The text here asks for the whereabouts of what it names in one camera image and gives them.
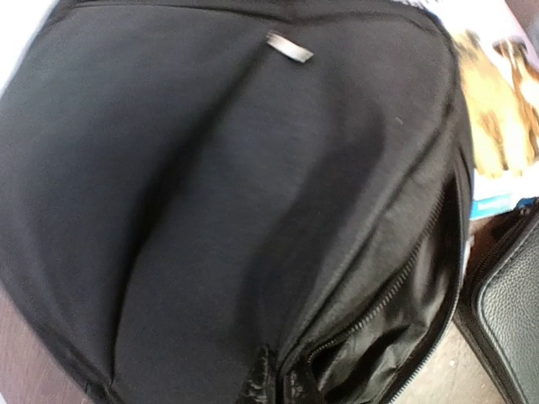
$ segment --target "dog picture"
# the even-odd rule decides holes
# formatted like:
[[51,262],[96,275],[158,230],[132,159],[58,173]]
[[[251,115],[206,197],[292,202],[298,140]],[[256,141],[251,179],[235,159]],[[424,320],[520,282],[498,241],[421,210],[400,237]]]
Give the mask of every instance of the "dog picture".
[[520,100],[520,107],[531,123],[530,142],[535,157],[539,157],[537,140],[539,140],[539,72],[527,58],[527,47],[521,40],[502,40],[494,45],[494,49],[511,65],[513,86]]
[[516,177],[536,160],[530,117],[515,90],[470,31],[453,35],[459,55],[462,91],[467,102],[476,168],[486,178],[505,170]]

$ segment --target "metal tag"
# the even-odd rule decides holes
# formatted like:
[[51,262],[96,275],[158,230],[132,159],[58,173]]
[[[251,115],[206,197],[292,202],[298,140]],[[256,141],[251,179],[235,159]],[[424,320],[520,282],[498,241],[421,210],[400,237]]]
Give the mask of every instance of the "metal tag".
[[270,31],[268,33],[267,43],[283,55],[290,57],[293,61],[299,61],[300,63],[305,63],[314,56],[309,49],[296,45],[294,42],[275,31]]

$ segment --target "zipper pocket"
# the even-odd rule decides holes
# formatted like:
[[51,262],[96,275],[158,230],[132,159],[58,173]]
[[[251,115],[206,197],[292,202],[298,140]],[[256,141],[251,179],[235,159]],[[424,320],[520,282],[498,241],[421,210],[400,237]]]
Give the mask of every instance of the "zipper pocket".
[[[419,240],[414,245],[412,252],[408,255],[408,259],[393,275],[392,279],[382,288],[381,292],[378,293],[374,301],[369,304],[370,308],[356,318],[356,320],[350,323],[347,327],[345,327],[342,331],[338,332],[334,337],[330,338],[324,343],[319,344],[306,355],[309,369],[312,369],[313,362],[319,354],[323,353],[327,349],[337,347],[344,343],[348,338],[353,337],[355,334],[365,328],[373,319],[375,319],[376,316],[383,311],[383,309],[391,305],[393,298],[398,294],[399,290],[402,289],[403,285],[406,283],[410,277],[410,274],[414,270],[422,241],[435,229],[436,222],[440,218],[444,200],[445,193],[441,193],[440,197],[435,203],[435,207],[427,222],[427,225],[419,236]],[[322,374],[320,380],[323,380],[325,376],[327,375]]]
[[[460,188],[458,185],[456,185],[457,194],[460,194],[459,189],[460,189],[460,192],[463,192],[465,189],[469,189],[469,188],[467,188],[466,186],[464,186],[463,188]],[[468,196],[470,198],[472,197],[471,194],[465,194],[465,196]],[[459,212],[463,212],[463,211],[467,212],[468,209],[464,210],[463,207],[462,207],[461,197],[462,197],[461,194],[460,194],[459,197],[457,197],[457,199],[456,199],[456,207],[457,207]],[[461,233],[461,238],[462,238],[462,240],[467,239],[467,231],[464,231],[464,232]],[[460,297],[460,291],[461,291],[461,288],[462,288],[462,282],[463,282],[463,278],[464,278],[464,270],[465,270],[464,263],[461,263],[460,271],[459,271],[459,274],[458,274],[458,283],[457,283],[456,287],[454,288],[454,290],[452,292],[450,291],[450,293],[452,293],[452,295],[446,297],[445,303],[440,308],[440,313],[444,313],[444,312],[447,311],[448,314],[444,315],[443,317],[439,317],[437,320],[435,320],[433,322],[433,324],[431,326],[431,331],[427,335],[425,335],[422,342],[419,343],[419,346],[414,350],[414,353],[412,353],[412,355],[403,364],[403,366],[401,368],[401,372],[400,372],[401,375],[405,374],[405,367],[406,367],[407,363],[412,362],[412,357],[414,355],[417,355],[420,352],[424,352],[425,349],[427,349],[425,351],[425,355],[420,360],[420,362],[418,364],[416,364],[412,368],[413,370],[411,371],[409,376],[407,376],[402,382],[400,382],[400,385],[399,385],[399,387],[397,389],[389,389],[388,391],[384,392],[380,402],[388,402],[389,404],[393,404],[403,394],[403,392],[412,384],[412,382],[418,376],[418,374],[421,372],[421,370],[423,370],[423,368],[427,365],[430,358],[432,358],[435,350],[440,346],[440,343],[442,342],[444,336],[446,335],[446,331],[447,331],[447,329],[448,329],[448,327],[449,327],[449,325],[451,323],[451,320],[452,320],[452,318],[453,318],[453,316],[455,315],[455,312],[456,312],[456,307],[457,307],[457,303],[458,303],[458,300],[459,300],[459,297]]]

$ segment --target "zipper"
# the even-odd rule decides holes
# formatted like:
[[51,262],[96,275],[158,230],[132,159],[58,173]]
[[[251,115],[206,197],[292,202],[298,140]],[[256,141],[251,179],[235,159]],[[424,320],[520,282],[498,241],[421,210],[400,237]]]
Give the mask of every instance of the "zipper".
[[363,315],[361,315],[359,318],[357,318],[354,322],[349,324],[347,327],[345,327],[341,332],[339,332],[333,338],[330,338],[325,343],[322,343],[318,345],[315,349],[313,349],[311,353],[307,356],[307,363],[309,365],[312,365],[312,361],[322,351],[328,348],[332,348],[336,345],[339,345],[343,343],[344,341],[346,341],[346,339],[358,333],[360,330],[365,328],[365,326],[369,324],[376,317],[376,315],[379,314],[385,307],[389,306],[393,298],[397,295],[398,291],[403,287],[404,283],[406,282],[406,280],[412,273],[415,262],[419,255],[419,250],[421,248],[422,240],[425,237],[429,236],[434,230],[435,224],[438,221],[438,218],[440,217],[440,213],[441,213],[443,202],[444,202],[444,197],[445,197],[445,193],[442,192],[440,196],[438,197],[438,199],[436,200],[433,213],[430,216],[426,227],[424,228],[423,232],[421,233],[419,237],[419,242],[414,246],[414,249],[408,256],[406,263],[398,270],[397,275],[394,277],[394,279],[387,286],[385,286],[382,293],[379,294],[379,296],[375,298],[375,301],[370,305],[371,309],[368,310]]
[[484,352],[492,349],[492,346],[491,342],[483,335],[483,327],[479,324],[478,315],[475,313],[476,304],[474,301],[479,292],[478,286],[483,283],[485,277],[488,276],[496,263],[515,245],[530,223],[530,218],[535,217],[537,213],[539,213],[539,199],[532,205],[510,212],[491,231],[498,241],[483,256],[480,264],[473,271],[469,282],[467,282],[466,289],[463,291],[463,298],[466,303],[462,308],[462,320],[466,323],[463,324],[464,327],[459,327],[459,329],[467,337],[467,341],[472,346],[475,354],[482,362],[489,364],[489,368],[494,374],[494,381],[496,381],[496,384],[500,383],[502,385],[500,389],[508,396],[505,398],[511,402],[520,402],[520,394],[515,391],[514,382],[504,369],[504,366],[493,363],[491,358],[484,354]]
[[[466,162],[465,159],[462,159],[461,162],[463,164],[459,164],[458,167],[466,168],[467,165],[465,163]],[[467,185],[469,187],[471,187],[471,185],[472,185],[471,180],[470,180],[469,176],[467,178],[468,178]],[[456,205],[457,205],[457,210],[459,212],[462,212],[463,207],[462,207],[462,201],[461,201],[461,198],[460,198],[459,188],[460,188],[459,185],[456,184],[456,193],[459,195],[456,198]],[[463,237],[464,239],[467,239],[467,234],[461,234],[461,237]],[[438,332],[438,334],[437,334],[434,342],[430,346],[429,350],[427,351],[426,355],[423,357],[423,359],[421,359],[419,365],[415,367],[412,374],[405,379],[405,381],[401,384],[401,386],[394,393],[391,393],[391,390],[389,390],[388,392],[386,392],[386,393],[384,393],[382,395],[381,402],[387,401],[389,404],[393,404],[395,401],[397,401],[397,399],[404,393],[404,391],[412,384],[412,382],[415,380],[415,378],[419,375],[421,370],[424,369],[424,367],[427,365],[429,360],[434,355],[434,352],[436,351],[436,349],[440,346],[442,340],[444,339],[444,336],[447,334],[447,330],[449,328],[449,325],[451,324],[451,320],[453,319],[453,316],[455,315],[455,312],[456,312],[456,307],[458,305],[459,296],[460,296],[460,293],[461,293],[462,284],[463,284],[463,280],[464,280],[464,272],[465,272],[464,263],[461,263],[460,268],[459,268],[459,274],[458,274],[458,277],[457,277],[456,287],[453,290],[453,296],[451,297],[450,300],[448,300],[448,301],[451,302],[450,310],[448,312],[448,315],[444,317],[444,321],[441,324],[441,329]]]
[[438,334],[437,339],[435,342],[431,345],[429,351],[424,356],[424,358],[421,360],[419,365],[415,368],[414,372],[404,381],[404,383],[401,384],[401,386],[398,388],[398,390],[392,395],[391,399],[389,400],[388,404],[393,404],[403,393],[404,391],[409,388],[409,386],[412,384],[412,382],[415,380],[416,377],[418,377],[419,373],[421,373],[421,370],[427,365],[429,360],[434,355],[436,349],[440,346],[442,340],[444,339],[444,336],[447,333],[447,329],[449,328],[449,324],[451,323],[451,319],[455,315],[456,311],[456,305],[458,302],[458,292],[456,292],[457,297],[453,299],[453,303],[451,305],[451,309],[449,311],[449,316],[446,317],[446,320],[444,321],[442,325],[442,331]]
[[463,291],[463,294],[467,298],[473,298],[476,293],[476,286],[482,283],[484,277],[492,270],[494,265],[499,262],[513,245],[515,245],[516,240],[528,223],[530,214],[535,213],[538,210],[539,202],[536,201],[533,205],[511,212],[507,218],[492,230],[494,237],[497,238],[498,241],[488,250],[481,259],[479,265],[470,274],[470,279],[467,281],[467,287]]

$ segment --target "backpack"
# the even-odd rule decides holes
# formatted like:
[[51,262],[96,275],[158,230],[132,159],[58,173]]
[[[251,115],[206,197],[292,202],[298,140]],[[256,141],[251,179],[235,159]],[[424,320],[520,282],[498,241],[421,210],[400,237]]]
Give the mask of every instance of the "backpack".
[[470,127],[417,8],[60,1],[0,142],[0,279],[96,403],[389,402],[455,310]]

